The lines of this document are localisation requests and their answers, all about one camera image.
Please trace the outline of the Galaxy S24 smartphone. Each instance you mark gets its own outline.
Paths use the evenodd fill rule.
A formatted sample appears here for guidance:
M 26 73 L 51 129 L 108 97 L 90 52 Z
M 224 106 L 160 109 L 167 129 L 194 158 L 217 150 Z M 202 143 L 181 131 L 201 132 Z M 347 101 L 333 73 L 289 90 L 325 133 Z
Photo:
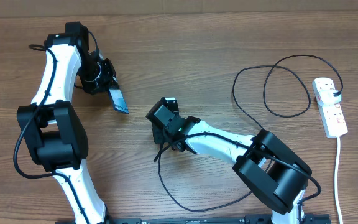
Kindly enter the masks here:
M 117 112 L 129 114 L 129 109 L 126 105 L 122 91 L 116 82 L 113 82 L 109 87 L 108 94 L 112 102 L 112 106 Z

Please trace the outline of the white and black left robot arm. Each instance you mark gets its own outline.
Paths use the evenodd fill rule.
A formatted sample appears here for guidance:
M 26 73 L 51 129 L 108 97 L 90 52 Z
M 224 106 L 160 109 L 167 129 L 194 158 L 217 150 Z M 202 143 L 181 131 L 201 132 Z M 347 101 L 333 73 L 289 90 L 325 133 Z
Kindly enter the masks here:
M 107 93 L 113 107 L 121 109 L 116 71 L 98 47 L 90 51 L 93 38 L 82 23 L 67 22 L 63 33 L 48 35 L 42 45 L 30 45 L 45 52 L 45 70 L 31 103 L 17 110 L 21 133 L 13 155 L 16 172 L 26 179 L 53 177 L 69 201 L 74 223 L 111 221 L 91 180 L 88 137 L 72 105 L 78 87 L 89 95 Z

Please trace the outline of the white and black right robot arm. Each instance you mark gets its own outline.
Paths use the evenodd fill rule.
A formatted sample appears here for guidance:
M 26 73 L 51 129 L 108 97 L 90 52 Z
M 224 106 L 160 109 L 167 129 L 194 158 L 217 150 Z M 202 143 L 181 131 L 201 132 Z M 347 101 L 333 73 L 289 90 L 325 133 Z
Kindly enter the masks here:
M 302 223 L 301 200 L 310 167 L 270 131 L 240 135 L 179 115 L 175 98 L 161 98 L 146 115 L 157 144 L 181 152 L 206 154 L 232 165 L 251 192 L 273 213 L 272 223 Z

